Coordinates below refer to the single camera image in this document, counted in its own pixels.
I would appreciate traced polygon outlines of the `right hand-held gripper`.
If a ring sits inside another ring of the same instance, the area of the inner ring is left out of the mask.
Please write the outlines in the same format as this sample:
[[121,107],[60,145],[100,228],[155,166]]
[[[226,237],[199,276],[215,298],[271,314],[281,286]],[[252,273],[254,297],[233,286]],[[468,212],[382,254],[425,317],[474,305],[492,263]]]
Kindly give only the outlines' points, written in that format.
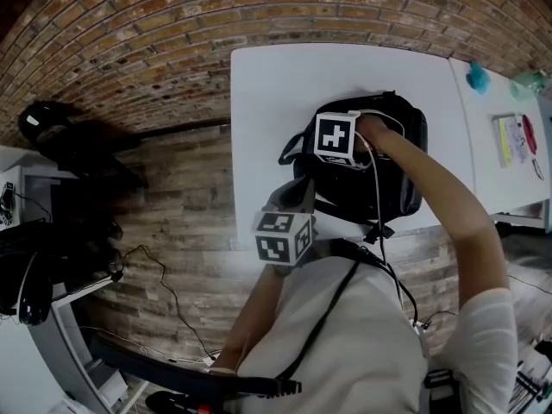
[[316,115],[313,153],[320,161],[355,167],[354,137],[359,111],[325,112]]

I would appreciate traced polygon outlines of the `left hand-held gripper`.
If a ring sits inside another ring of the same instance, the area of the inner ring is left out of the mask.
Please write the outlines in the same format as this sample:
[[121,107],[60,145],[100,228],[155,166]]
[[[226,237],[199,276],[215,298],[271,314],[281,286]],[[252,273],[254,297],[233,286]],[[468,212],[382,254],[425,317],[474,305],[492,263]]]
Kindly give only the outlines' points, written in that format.
[[267,211],[255,213],[252,232],[257,254],[276,273],[290,274],[330,256],[329,242],[319,239],[315,229],[315,201],[314,180],[298,178],[271,193]]

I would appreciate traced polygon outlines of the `person's right hand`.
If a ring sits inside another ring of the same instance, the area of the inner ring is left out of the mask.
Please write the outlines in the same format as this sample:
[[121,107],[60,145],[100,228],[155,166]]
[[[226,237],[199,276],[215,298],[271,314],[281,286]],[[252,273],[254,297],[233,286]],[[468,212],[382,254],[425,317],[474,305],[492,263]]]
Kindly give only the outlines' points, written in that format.
[[355,131],[376,150],[381,149],[380,144],[392,132],[380,117],[369,114],[361,114],[356,119]]

